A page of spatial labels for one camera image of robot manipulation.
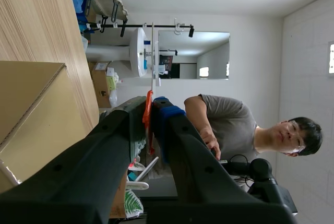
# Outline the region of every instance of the eyeglasses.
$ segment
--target eyeglasses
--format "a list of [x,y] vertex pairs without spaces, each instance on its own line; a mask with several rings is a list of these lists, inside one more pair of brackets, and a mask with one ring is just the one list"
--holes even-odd
[[299,125],[296,121],[289,121],[288,130],[293,133],[298,141],[298,152],[301,152],[305,148],[303,138],[299,135]]

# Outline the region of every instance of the black hair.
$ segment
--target black hair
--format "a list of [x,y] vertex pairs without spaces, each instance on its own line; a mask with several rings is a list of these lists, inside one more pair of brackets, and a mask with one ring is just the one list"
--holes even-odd
[[298,153],[300,156],[315,154],[323,143],[321,127],[313,120],[306,117],[297,117],[289,121],[296,121],[300,130],[305,131],[305,148]]

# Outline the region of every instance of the man's arm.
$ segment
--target man's arm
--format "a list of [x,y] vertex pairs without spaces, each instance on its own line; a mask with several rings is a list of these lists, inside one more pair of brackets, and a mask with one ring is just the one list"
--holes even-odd
[[207,117],[207,106],[202,96],[190,97],[184,102],[188,119],[199,131],[203,141],[207,144],[207,147],[216,152],[216,158],[220,160],[220,148],[216,137],[210,126]]

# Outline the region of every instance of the pedestal sink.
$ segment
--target pedestal sink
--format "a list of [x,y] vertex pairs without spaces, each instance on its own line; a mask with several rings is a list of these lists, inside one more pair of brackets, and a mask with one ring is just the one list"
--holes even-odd
[[147,73],[144,69],[144,40],[145,32],[142,28],[133,31],[130,46],[89,45],[86,50],[88,61],[130,61],[131,70],[137,77]]

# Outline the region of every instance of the man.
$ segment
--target man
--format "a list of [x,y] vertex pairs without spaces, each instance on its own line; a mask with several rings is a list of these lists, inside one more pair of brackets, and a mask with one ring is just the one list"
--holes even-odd
[[291,157],[310,155],[323,142],[321,127],[305,117],[260,128],[250,109],[239,100],[199,95],[188,98],[184,104],[188,119],[218,160],[244,155],[251,162],[265,151]]

